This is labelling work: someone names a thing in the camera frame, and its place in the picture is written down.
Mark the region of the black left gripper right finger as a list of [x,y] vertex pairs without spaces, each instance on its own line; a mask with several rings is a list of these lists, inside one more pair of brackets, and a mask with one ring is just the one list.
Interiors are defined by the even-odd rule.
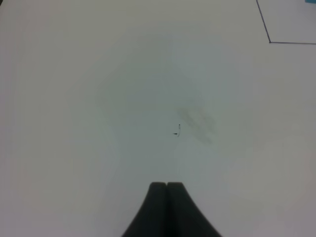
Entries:
[[167,236],[168,237],[219,237],[196,206],[183,183],[167,183]]

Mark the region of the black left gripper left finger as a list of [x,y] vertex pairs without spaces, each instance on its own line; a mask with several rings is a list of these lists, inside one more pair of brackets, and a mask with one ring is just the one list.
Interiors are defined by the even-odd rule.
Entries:
[[150,184],[145,199],[136,216],[123,233],[124,237],[163,237],[167,210],[167,185]]

